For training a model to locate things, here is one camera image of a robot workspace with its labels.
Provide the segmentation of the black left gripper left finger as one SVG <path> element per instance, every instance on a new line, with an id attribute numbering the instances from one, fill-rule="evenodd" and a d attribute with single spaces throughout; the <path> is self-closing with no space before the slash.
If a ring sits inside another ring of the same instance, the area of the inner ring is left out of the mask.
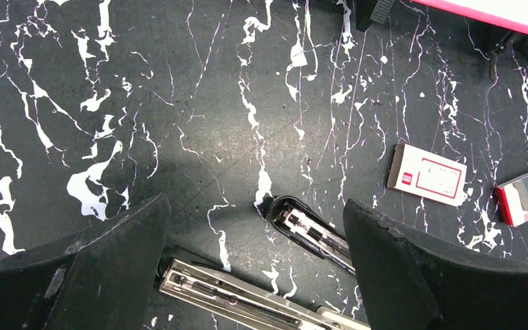
<path id="1" fill-rule="evenodd" d="M 0 329 L 140 329 L 170 215 L 160 194 L 0 260 Z"/>

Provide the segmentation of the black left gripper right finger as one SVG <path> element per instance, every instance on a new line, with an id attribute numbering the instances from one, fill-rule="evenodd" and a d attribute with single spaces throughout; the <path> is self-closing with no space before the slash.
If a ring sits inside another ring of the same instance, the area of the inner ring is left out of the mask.
<path id="1" fill-rule="evenodd" d="M 372 329 L 528 329 L 528 263 L 449 243 L 354 199 L 343 224 Z"/>

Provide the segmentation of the red white staple box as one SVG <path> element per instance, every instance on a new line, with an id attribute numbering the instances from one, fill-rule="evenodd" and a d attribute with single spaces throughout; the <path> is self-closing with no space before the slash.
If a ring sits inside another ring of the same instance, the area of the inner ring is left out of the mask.
<path id="1" fill-rule="evenodd" d="M 465 164 L 399 143 L 386 187 L 457 207 L 465 201 L 466 174 Z"/>

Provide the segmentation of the cardboard staple box tray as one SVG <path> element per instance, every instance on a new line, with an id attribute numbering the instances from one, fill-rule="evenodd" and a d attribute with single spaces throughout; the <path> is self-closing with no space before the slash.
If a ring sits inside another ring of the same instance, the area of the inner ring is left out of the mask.
<path id="1" fill-rule="evenodd" d="M 517 227 L 528 222 L 528 173 L 494 187 L 503 223 Z"/>

